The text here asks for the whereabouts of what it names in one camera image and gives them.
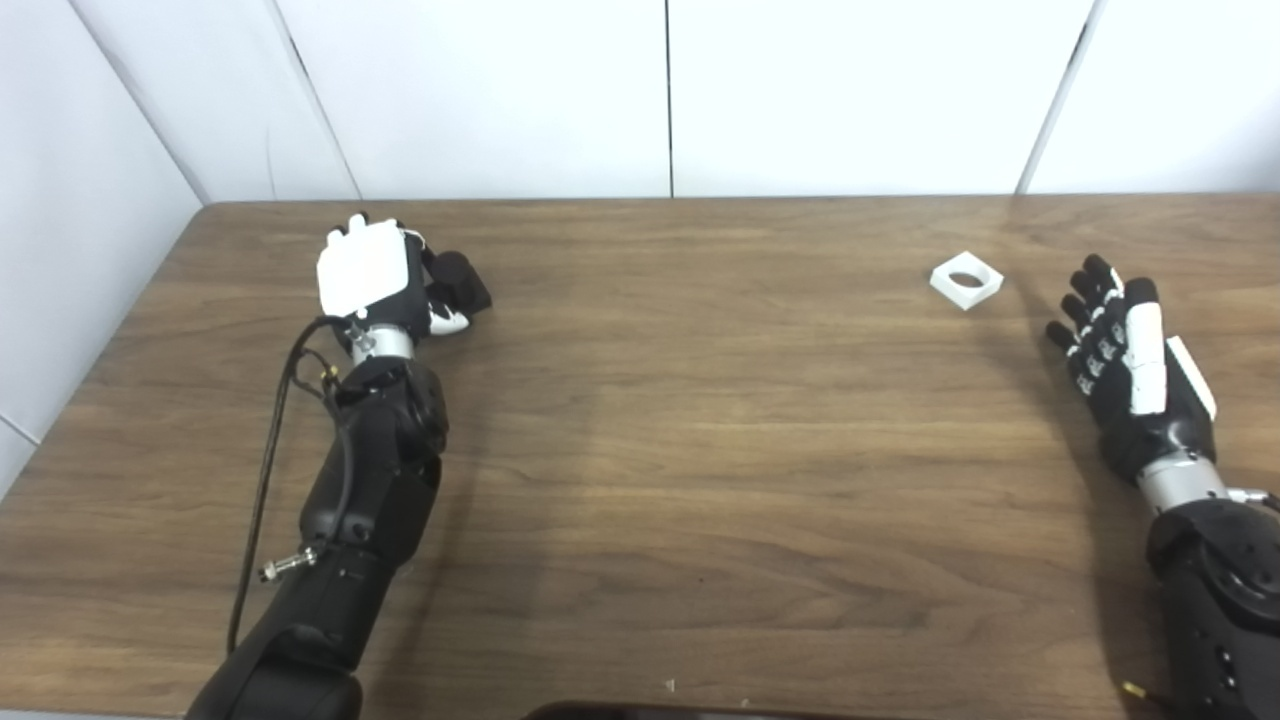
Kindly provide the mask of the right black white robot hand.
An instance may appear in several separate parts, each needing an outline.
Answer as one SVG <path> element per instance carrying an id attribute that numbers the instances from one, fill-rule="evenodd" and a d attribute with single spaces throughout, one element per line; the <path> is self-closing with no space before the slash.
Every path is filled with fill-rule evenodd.
<path id="1" fill-rule="evenodd" d="M 1123 281 L 1091 254 L 1070 286 L 1060 302 L 1069 322 L 1044 333 L 1085 400 L 1105 464 L 1135 482 L 1161 459 L 1213 461 L 1216 398 L 1183 340 L 1167 333 L 1156 283 Z"/>

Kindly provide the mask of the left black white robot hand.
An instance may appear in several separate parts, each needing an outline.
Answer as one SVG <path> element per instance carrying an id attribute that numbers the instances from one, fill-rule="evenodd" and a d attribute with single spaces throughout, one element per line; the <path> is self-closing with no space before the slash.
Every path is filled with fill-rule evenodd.
<path id="1" fill-rule="evenodd" d="M 320 309 L 366 331 L 396 327 L 415 342 L 457 334 L 476 313 L 460 299 L 472 274 L 462 259 L 433 251 L 396 218 L 372 222 L 357 213 L 326 234 L 316 261 Z"/>

